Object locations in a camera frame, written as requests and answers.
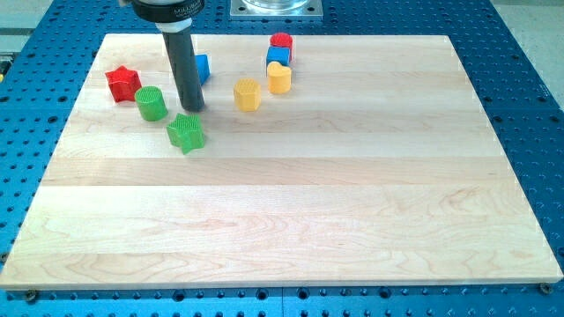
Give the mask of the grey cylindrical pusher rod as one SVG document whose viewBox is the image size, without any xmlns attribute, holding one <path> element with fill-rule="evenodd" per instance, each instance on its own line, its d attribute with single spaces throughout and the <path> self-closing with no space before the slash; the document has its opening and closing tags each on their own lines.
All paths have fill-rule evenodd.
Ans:
<svg viewBox="0 0 564 317">
<path fill-rule="evenodd" d="M 197 61 L 191 38 L 192 19 L 157 23 L 162 32 L 168 60 L 181 106 L 188 112 L 204 109 L 204 96 L 199 80 Z"/>
</svg>

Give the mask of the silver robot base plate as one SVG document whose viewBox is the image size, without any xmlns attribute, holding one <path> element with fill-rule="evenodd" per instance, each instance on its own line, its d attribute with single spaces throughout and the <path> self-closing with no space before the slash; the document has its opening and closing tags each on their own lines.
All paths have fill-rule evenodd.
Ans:
<svg viewBox="0 0 564 317">
<path fill-rule="evenodd" d="M 231 19 L 322 19 L 322 0 L 231 0 Z"/>
</svg>

